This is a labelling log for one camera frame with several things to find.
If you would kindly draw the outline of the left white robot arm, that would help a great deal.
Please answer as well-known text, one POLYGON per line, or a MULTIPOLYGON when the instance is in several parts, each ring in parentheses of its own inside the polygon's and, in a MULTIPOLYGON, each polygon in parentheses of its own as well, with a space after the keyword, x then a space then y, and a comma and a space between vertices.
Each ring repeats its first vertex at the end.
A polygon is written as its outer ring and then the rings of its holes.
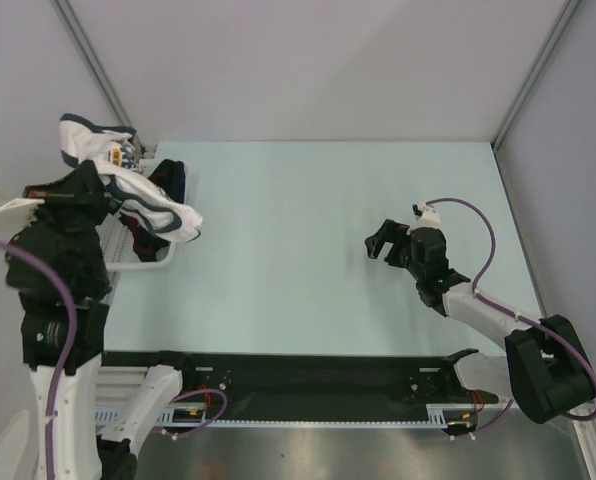
POLYGON ((28 186, 0 208, 24 209, 20 230, 0 239, 6 284, 24 316, 22 357, 39 410, 39 479, 132 479, 142 446, 166 406, 192 397, 199 376, 185 355, 157 353, 138 390, 102 430, 96 380, 112 290, 98 226, 112 196, 86 161, 60 180, 28 186))

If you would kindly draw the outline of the white tank top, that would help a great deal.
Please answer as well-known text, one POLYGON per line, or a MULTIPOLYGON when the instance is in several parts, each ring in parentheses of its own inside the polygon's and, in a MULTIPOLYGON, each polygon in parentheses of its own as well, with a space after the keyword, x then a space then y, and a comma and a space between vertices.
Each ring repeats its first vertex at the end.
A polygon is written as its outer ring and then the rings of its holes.
POLYGON ((59 133, 64 163, 76 168, 91 161, 120 211, 150 234, 171 243, 187 243, 200 236, 203 217, 143 174, 135 159, 134 128, 101 126, 65 113, 59 121, 59 133))

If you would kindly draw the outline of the navy tank top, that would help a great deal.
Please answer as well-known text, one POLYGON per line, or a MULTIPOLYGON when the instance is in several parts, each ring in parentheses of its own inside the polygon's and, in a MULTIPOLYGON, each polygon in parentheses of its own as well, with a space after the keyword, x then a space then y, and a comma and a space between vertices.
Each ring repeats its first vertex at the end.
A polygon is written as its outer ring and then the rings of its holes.
MULTIPOLYGON (((182 203, 185 196, 185 165, 180 161, 163 160, 148 176, 149 180, 160 187, 170 199, 182 203)), ((144 263, 159 260, 159 255, 170 246, 162 238, 154 236, 142 227, 136 218, 124 213, 120 214, 120 222, 125 225, 133 237, 133 252, 144 263)))

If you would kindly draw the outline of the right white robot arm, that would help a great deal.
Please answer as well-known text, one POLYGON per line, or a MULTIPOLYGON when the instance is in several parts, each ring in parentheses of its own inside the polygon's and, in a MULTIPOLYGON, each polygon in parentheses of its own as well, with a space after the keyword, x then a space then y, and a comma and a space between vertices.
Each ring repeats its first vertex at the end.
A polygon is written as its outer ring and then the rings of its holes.
POLYGON ((364 245, 369 258, 406 270, 428 308, 503 350, 501 356, 467 353, 442 372, 439 388, 447 399, 462 401, 474 390, 493 393, 538 424, 596 401, 593 369, 572 323, 559 315, 534 319, 478 292, 450 266, 440 229, 387 219, 364 245))

